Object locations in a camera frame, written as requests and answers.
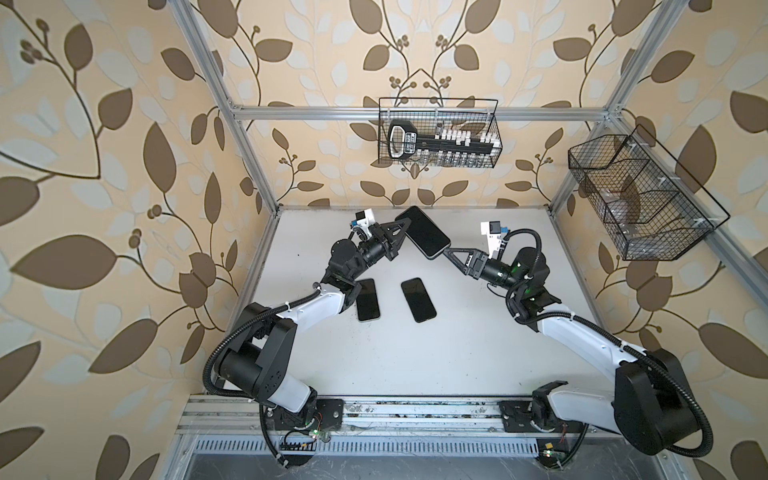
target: black mounting plate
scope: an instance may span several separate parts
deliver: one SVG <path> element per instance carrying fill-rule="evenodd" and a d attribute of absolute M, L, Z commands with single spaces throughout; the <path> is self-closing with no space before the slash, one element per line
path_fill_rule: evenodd
<path fill-rule="evenodd" d="M 318 399 L 317 400 L 317 412 L 323 419 L 320 422 L 318 430 L 338 430 L 341 427 L 341 421 L 344 416 L 344 401 L 341 399 Z M 293 430 L 292 426 L 286 425 L 282 422 L 279 415 L 274 417 L 273 430 Z"/>
<path fill-rule="evenodd" d="M 498 403 L 498 409 L 502 412 L 504 431 L 507 433 L 541 433 L 531 425 L 531 400 L 505 400 Z M 581 422 L 566 422 L 566 433 L 579 433 Z"/>

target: wire mesh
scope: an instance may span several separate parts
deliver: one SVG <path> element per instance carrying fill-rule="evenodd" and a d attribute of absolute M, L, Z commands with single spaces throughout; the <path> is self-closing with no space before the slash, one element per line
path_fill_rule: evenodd
<path fill-rule="evenodd" d="M 568 150 L 568 168 L 624 260 L 675 260 L 730 215 L 699 184 L 697 190 L 720 207 L 725 220 L 704 213 L 680 177 L 652 158 L 647 137 L 635 129 L 631 135 L 603 135 L 577 145 Z"/>
<path fill-rule="evenodd" d="M 380 98 L 376 166 L 493 168 L 503 148 L 497 104 L 475 98 Z"/>

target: floral wallpaper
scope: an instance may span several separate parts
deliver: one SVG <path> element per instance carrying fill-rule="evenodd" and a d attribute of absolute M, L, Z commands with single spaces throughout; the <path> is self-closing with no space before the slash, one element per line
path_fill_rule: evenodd
<path fill-rule="evenodd" d="M 688 6 L 624 114 L 678 155 L 733 215 L 723 228 L 768 267 L 768 5 Z M 715 435 L 690 470 L 702 480 L 768 478 L 766 312 L 705 243 L 674 262 L 624 262 L 584 192 L 558 218 L 609 330 L 681 360 Z"/>
<path fill-rule="evenodd" d="M 0 477 L 150 478 L 266 211 L 164 2 L 0 0 L 0 45 Z"/>
<path fill-rule="evenodd" d="M 191 4 L 239 104 L 474 96 L 500 106 L 600 107 L 660 1 Z"/>
<path fill-rule="evenodd" d="M 568 147 L 588 133 L 578 121 L 501 122 L 504 150 L 491 169 L 379 161 L 371 122 L 248 121 L 246 127 L 278 202 L 311 207 L 549 204 L 568 171 Z"/>

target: smartphone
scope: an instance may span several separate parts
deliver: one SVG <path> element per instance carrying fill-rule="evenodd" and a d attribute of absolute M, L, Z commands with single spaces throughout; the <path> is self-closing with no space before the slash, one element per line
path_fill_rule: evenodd
<path fill-rule="evenodd" d="M 402 212 L 396 220 L 402 218 L 411 219 L 406 235 L 428 259 L 434 260 L 443 250 L 451 246 L 451 239 L 417 206 Z"/>
<path fill-rule="evenodd" d="M 418 322 L 424 322 L 437 316 L 435 306 L 429 299 L 427 289 L 420 278 L 412 278 L 400 283 L 402 292 L 406 295 L 406 302 L 411 309 L 413 319 Z"/>
<path fill-rule="evenodd" d="M 357 319 L 361 322 L 375 320 L 381 316 L 379 298 L 376 296 L 376 284 L 373 278 L 359 280 L 360 294 L 357 296 Z"/>

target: white tabletop surface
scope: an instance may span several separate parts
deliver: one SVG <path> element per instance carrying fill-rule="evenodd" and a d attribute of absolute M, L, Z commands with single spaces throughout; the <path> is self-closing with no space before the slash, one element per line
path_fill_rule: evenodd
<path fill-rule="evenodd" d="M 401 210 L 374 210 L 380 223 Z M 480 222 L 500 220 L 512 229 L 541 235 L 546 287 L 563 304 L 592 319 L 576 276 L 545 210 L 425 210 L 452 240 L 452 247 L 487 251 Z M 323 276 L 334 242 L 349 235 L 354 210 L 288 210 L 282 214 L 254 301 L 273 306 L 312 292 Z M 512 239 L 510 263 L 533 238 Z M 437 317 L 416 323 L 400 283 L 420 277 Z M 399 256 L 386 258 L 361 277 L 373 278 L 381 318 L 361 323 L 356 308 L 296 336 L 289 372 L 320 395 L 530 395 L 554 380 L 610 389 L 597 370 L 560 343 L 515 323 L 502 298 L 485 281 L 463 276 L 443 256 L 427 260 L 406 239 Z"/>

